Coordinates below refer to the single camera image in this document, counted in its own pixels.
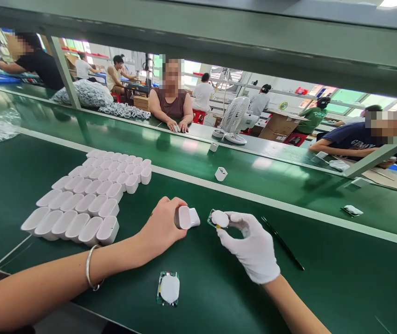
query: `black t-shirt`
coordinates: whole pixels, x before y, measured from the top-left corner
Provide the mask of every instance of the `black t-shirt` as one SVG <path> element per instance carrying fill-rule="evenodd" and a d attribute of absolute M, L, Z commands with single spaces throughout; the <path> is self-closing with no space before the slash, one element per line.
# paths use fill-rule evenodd
<path fill-rule="evenodd" d="M 56 61 L 42 49 L 21 56 L 17 59 L 16 64 L 28 72 L 36 72 L 45 86 L 50 89 L 59 90 L 64 87 Z"/>

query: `green workbench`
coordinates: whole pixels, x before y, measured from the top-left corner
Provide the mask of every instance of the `green workbench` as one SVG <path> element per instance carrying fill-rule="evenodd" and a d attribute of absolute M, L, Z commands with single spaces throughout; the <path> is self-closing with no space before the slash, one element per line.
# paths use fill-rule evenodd
<path fill-rule="evenodd" d="M 128 145 L 125 138 L 119 143 Z M 27 135 L 0 143 L 0 260 L 27 237 L 20 225 L 36 200 L 85 159 L 85 152 Z M 74 303 L 140 333 L 288 333 L 265 292 L 206 224 L 209 211 L 218 208 L 268 218 L 306 269 L 296 268 L 276 242 L 282 274 L 333 333 L 385 334 L 379 321 L 397 333 L 396 243 L 157 173 L 135 194 L 124 194 L 117 241 L 137 233 L 162 196 L 186 200 L 197 209 L 201 226 L 146 266 L 107 279 L 98 292 L 88 291 Z M 15 273 L 87 249 L 30 237 L 1 261 L 0 270 Z M 180 274 L 177 308 L 156 303 L 162 270 Z"/>

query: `maroon sleeveless top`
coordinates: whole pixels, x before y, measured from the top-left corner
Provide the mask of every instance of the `maroon sleeveless top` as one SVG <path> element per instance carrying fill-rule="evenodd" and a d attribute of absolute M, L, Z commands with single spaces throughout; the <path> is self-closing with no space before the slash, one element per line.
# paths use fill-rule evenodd
<path fill-rule="evenodd" d="M 178 97 L 172 102 L 166 102 L 166 93 L 163 89 L 159 87 L 152 88 L 158 95 L 158 99 L 160 100 L 160 106 L 163 113 L 171 118 L 183 118 L 183 105 L 184 99 L 186 98 L 187 92 L 185 90 L 178 90 Z"/>

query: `red stool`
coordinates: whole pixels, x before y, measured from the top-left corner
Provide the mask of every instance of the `red stool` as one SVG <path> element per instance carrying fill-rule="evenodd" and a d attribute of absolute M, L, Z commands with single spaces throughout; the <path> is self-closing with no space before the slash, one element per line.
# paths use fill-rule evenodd
<path fill-rule="evenodd" d="M 284 144 L 288 144 L 288 145 L 294 145 L 299 147 L 300 145 L 303 144 L 303 142 L 305 141 L 305 139 L 308 137 L 308 135 L 304 135 L 304 134 L 300 134 L 297 132 L 293 132 L 292 134 L 290 134 L 288 136 L 288 138 L 285 139 L 285 141 L 283 142 Z M 290 143 L 291 140 L 295 140 L 298 139 L 298 142 L 294 142 L 294 143 Z"/>
<path fill-rule="evenodd" d="M 195 110 L 195 109 L 192 109 L 192 112 L 194 113 L 194 119 L 192 122 L 197 123 L 197 124 L 203 124 L 204 117 L 206 116 L 206 112 L 201 111 L 201 110 Z"/>

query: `navy t-shirt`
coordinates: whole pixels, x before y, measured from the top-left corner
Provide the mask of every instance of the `navy t-shirt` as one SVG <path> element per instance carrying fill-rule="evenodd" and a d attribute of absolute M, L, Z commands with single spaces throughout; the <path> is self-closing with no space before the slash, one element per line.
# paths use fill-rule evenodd
<path fill-rule="evenodd" d="M 336 128 L 327 133 L 322 139 L 332 141 L 332 148 L 342 149 L 366 149 L 382 146 L 377 137 L 371 135 L 370 128 L 365 127 L 365 122 L 351 123 Z M 359 157 L 347 156 L 348 159 L 361 160 Z"/>

